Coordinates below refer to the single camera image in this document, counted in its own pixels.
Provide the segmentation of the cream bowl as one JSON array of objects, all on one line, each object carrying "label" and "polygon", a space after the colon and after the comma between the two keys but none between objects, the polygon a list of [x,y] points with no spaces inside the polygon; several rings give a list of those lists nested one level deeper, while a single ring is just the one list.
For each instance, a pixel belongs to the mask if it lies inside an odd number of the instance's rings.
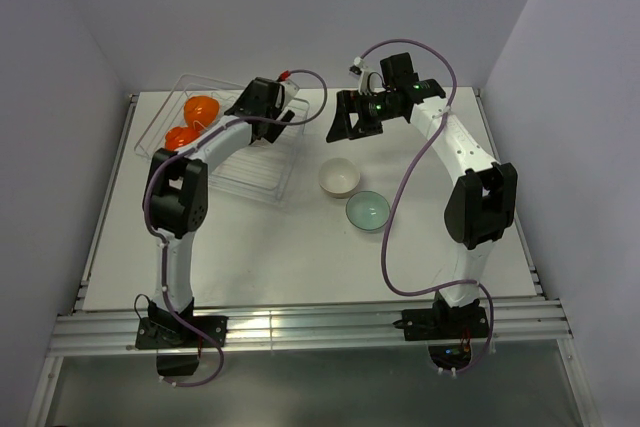
[{"label": "cream bowl", "polygon": [[318,184],[322,191],[333,198],[347,198],[359,186],[360,170],[346,158],[326,160],[318,172]]}]

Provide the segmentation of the white orange bowl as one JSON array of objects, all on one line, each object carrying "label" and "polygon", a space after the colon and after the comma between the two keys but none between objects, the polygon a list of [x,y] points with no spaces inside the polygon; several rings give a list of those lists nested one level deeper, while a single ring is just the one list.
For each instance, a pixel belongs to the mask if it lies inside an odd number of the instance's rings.
[{"label": "white orange bowl", "polygon": [[200,137],[200,132],[189,126],[176,126],[165,135],[164,148],[177,151]]}]

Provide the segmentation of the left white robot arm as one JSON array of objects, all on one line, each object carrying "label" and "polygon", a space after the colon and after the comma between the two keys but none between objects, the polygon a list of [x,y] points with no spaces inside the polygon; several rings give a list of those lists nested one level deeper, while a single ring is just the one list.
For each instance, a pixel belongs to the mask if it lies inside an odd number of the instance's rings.
[{"label": "left white robot arm", "polygon": [[156,292],[148,319],[172,346],[195,333],[191,255],[196,231],[208,212],[208,178],[237,151],[256,141],[273,143],[293,121],[288,104],[299,87],[283,72],[257,77],[225,111],[217,126],[176,151],[154,153],[143,196],[144,220],[158,246]]}]

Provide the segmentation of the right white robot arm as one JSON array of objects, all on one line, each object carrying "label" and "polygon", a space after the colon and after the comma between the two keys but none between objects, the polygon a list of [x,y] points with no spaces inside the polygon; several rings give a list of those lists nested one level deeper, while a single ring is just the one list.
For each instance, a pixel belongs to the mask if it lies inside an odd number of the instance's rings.
[{"label": "right white robot arm", "polygon": [[432,317],[435,330],[452,337],[467,324],[463,307],[478,298],[494,244],[513,224],[518,174],[512,164],[500,163],[479,145],[452,111],[453,92],[433,79],[420,79],[409,53],[381,60],[380,68],[382,88],[375,91],[370,85],[374,70],[363,58],[354,59],[350,71],[358,86],[338,92],[326,140],[380,135],[384,122],[402,118],[438,155],[452,182],[443,218],[456,251],[448,277],[434,290],[445,304]]}]

